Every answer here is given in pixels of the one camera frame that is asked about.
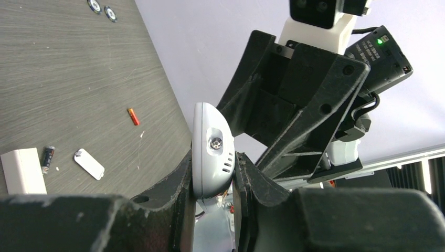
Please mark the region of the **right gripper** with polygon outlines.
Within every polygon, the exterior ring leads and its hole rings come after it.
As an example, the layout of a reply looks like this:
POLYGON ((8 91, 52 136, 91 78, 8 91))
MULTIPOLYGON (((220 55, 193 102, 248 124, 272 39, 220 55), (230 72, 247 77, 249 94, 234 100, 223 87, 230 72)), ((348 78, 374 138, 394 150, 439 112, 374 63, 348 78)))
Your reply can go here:
POLYGON ((266 146, 256 166, 272 179, 327 181, 360 170, 357 155, 335 165, 327 149, 351 116, 369 65, 305 44, 291 58, 272 56, 269 63, 275 39, 250 34, 217 105, 233 136, 245 132, 266 146))

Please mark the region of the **white remote control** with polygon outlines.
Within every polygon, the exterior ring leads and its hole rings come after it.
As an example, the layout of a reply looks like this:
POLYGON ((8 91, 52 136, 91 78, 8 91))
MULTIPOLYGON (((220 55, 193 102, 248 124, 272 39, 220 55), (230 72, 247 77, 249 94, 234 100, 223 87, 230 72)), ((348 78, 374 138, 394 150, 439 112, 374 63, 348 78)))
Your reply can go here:
POLYGON ((195 104, 192 138, 193 192, 208 214, 221 206, 232 182, 235 145, 225 117, 212 104, 195 104))

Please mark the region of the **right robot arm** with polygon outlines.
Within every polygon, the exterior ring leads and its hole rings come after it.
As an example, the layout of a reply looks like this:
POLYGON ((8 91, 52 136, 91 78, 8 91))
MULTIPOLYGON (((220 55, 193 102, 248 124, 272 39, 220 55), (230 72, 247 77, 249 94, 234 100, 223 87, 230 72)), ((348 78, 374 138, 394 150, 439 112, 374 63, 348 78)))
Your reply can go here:
POLYGON ((344 55, 251 33, 217 109, 233 135, 267 147, 256 162, 263 174, 318 183, 363 167, 357 146, 368 113, 414 70, 386 27, 357 33, 344 55))

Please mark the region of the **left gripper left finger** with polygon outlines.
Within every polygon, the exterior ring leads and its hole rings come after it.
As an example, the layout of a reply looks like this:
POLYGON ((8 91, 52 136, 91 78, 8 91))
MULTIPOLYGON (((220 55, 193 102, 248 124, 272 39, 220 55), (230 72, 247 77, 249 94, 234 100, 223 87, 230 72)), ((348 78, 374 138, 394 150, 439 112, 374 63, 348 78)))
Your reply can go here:
POLYGON ((192 155, 151 188, 1 199, 1 251, 192 251, 192 155))

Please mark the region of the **white battery cover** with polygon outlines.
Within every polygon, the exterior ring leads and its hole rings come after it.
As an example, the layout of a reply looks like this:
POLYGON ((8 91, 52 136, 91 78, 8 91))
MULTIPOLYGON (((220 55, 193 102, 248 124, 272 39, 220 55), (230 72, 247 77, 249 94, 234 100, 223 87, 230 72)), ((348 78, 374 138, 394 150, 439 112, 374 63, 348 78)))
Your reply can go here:
POLYGON ((85 149, 79 149, 75 152, 73 159, 97 181, 103 178, 105 168, 85 149))

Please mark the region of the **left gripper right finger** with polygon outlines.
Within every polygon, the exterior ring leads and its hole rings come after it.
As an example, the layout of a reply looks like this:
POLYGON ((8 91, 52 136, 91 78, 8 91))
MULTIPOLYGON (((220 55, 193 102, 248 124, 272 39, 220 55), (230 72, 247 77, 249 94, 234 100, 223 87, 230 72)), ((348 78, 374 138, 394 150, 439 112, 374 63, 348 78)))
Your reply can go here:
POLYGON ((444 251, 444 215, 391 188, 287 190, 237 153, 236 251, 444 251))

